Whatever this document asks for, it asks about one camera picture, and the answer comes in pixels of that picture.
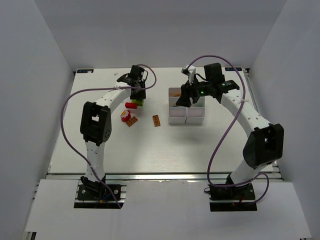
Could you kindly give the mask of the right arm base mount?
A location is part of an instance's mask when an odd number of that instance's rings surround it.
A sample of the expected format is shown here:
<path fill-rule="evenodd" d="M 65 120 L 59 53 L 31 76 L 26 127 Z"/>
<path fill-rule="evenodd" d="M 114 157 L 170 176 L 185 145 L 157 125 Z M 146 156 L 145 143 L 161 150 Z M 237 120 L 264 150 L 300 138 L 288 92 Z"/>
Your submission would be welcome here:
<path fill-rule="evenodd" d="M 204 189 L 209 195 L 211 212 L 255 212 L 257 204 L 253 185 L 251 183 L 240 187 L 213 187 Z"/>

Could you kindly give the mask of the lime green lego brick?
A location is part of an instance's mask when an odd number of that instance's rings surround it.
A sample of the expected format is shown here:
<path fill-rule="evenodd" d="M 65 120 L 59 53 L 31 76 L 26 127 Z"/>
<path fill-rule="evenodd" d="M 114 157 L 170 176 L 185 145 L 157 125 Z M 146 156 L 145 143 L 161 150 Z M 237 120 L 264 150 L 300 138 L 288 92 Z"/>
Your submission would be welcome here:
<path fill-rule="evenodd" d="M 131 102 L 134 103 L 134 104 L 137 104 L 137 106 L 139 106 L 139 107 L 143 107 L 144 106 L 144 100 L 143 99 L 132 99 Z"/>

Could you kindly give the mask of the red flower lego piece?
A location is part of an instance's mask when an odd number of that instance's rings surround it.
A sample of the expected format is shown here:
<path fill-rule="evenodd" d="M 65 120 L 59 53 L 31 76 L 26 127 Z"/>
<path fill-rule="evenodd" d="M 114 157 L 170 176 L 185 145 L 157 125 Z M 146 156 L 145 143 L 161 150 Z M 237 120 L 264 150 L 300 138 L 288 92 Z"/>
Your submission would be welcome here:
<path fill-rule="evenodd" d="M 131 112 L 130 112 L 128 109 L 124 110 L 124 111 L 121 113 L 120 118 L 121 118 L 121 121 L 122 121 L 122 122 L 127 122 L 127 121 L 129 121 L 129 120 L 131 119 Z"/>

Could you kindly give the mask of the red long lego brick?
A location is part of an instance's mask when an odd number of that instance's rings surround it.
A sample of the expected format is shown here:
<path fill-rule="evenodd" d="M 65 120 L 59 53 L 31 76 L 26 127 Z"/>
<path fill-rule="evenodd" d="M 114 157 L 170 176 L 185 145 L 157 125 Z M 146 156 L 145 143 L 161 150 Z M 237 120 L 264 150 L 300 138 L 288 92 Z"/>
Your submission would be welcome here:
<path fill-rule="evenodd" d="M 134 103 L 134 102 L 126 102 L 124 105 L 127 109 L 137 109 L 138 108 L 138 104 Z"/>

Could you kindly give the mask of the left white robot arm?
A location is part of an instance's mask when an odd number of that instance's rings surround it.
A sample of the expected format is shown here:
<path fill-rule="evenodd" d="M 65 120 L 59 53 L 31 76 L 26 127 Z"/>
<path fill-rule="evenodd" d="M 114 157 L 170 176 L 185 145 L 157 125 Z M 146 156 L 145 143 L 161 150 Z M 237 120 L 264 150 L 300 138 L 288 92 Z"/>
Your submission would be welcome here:
<path fill-rule="evenodd" d="M 82 110 L 80 133 L 86 147 L 86 173 L 80 178 L 86 190 L 101 198 L 107 188 L 101 183 L 105 181 L 104 150 L 112 133 L 112 113 L 127 98 L 146 98 L 144 78 L 145 69 L 141 65 L 133 65 L 128 74 L 121 76 L 115 90 L 109 90 L 94 102 L 86 102 Z"/>

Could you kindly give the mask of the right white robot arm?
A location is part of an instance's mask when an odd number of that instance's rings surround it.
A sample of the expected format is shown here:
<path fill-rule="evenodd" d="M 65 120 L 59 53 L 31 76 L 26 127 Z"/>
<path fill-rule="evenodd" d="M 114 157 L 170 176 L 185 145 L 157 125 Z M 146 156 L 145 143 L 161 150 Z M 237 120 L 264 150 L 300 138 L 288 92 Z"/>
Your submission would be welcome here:
<path fill-rule="evenodd" d="M 250 183 L 265 166 L 283 156 L 284 128 L 272 124 L 245 100 L 245 85 L 226 80 L 220 63 L 204 66 L 205 78 L 199 81 L 196 68 L 187 65 L 181 72 L 188 77 L 180 87 L 181 95 L 176 102 L 179 107 L 190 108 L 201 97 L 216 99 L 234 117 L 244 130 L 247 141 L 244 145 L 243 160 L 226 180 L 226 186 L 242 187 Z"/>

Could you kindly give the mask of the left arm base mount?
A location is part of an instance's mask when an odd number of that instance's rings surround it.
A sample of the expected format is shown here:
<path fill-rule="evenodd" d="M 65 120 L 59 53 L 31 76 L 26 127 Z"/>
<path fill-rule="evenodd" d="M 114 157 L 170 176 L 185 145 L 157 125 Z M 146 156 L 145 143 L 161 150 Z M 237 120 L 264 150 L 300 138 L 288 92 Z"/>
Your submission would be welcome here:
<path fill-rule="evenodd" d="M 125 202 L 127 185 L 125 184 L 109 184 L 116 200 L 116 203 L 111 192 L 102 187 L 100 193 L 95 192 L 92 189 L 85 187 L 82 183 L 78 183 L 78 187 L 75 194 L 74 209 L 114 209 L 119 210 Z"/>

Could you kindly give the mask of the yellow rounded lego brick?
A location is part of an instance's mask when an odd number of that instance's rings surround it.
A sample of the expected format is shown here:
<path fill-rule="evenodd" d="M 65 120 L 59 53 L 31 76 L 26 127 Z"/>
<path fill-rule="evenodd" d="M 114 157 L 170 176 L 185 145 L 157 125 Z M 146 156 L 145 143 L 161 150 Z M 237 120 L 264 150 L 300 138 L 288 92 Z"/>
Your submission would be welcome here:
<path fill-rule="evenodd" d="M 181 93 L 174 93 L 170 95 L 170 97 L 180 97 L 180 96 L 181 96 Z"/>

